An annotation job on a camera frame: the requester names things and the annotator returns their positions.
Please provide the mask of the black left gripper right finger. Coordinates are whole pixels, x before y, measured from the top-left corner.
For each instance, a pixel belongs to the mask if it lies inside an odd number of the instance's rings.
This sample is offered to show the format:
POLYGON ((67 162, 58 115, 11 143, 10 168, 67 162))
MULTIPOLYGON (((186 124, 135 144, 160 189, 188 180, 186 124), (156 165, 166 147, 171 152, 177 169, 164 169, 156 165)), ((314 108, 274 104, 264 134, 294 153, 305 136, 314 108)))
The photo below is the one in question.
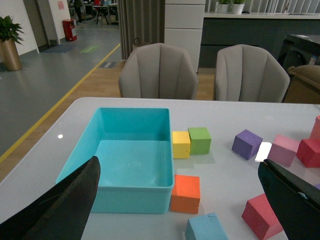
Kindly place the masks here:
POLYGON ((259 164, 258 178, 289 240, 320 238, 320 190, 270 159, 259 164))

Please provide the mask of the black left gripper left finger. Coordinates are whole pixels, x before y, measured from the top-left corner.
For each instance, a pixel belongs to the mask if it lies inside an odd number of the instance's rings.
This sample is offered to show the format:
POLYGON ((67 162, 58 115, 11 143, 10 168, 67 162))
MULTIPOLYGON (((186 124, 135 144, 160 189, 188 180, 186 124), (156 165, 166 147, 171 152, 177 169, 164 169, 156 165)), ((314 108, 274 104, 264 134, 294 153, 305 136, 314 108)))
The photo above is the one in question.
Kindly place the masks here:
POLYGON ((101 174, 93 156, 30 205, 1 223, 2 240, 79 240, 101 174))

